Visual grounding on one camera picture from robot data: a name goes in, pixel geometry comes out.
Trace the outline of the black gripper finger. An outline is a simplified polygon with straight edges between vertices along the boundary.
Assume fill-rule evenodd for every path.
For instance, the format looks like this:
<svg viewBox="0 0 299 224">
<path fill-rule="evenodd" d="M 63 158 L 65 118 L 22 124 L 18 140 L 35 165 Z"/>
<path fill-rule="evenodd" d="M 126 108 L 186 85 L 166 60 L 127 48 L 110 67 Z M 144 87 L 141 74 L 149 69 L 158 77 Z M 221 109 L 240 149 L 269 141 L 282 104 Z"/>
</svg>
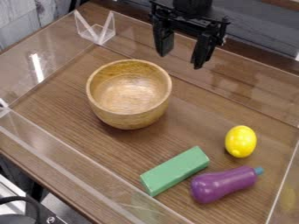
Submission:
<svg viewBox="0 0 299 224">
<path fill-rule="evenodd" d="M 161 57 L 173 49 L 173 28 L 170 27 L 169 21 L 152 17 L 153 22 L 153 43 L 154 49 Z"/>
<path fill-rule="evenodd" d="M 190 55 L 190 63 L 194 69 L 200 69 L 202 64 L 210 59 L 210 55 L 216 46 L 212 34 L 204 32 L 198 35 Z"/>
</svg>

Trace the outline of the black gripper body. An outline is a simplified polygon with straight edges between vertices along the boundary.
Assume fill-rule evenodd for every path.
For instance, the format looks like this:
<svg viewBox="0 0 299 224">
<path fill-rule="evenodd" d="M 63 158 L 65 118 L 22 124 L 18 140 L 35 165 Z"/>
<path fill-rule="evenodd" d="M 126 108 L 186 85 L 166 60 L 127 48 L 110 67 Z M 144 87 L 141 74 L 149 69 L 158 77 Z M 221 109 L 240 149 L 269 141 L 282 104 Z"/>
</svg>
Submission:
<svg viewBox="0 0 299 224">
<path fill-rule="evenodd" d="M 169 21 L 173 31 L 190 36 L 208 32 L 216 44 L 224 44 L 229 18 L 212 7 L 212 0 L 149 0 L 149 4 L 150 22 L 157 16 Z"/>
</svg>

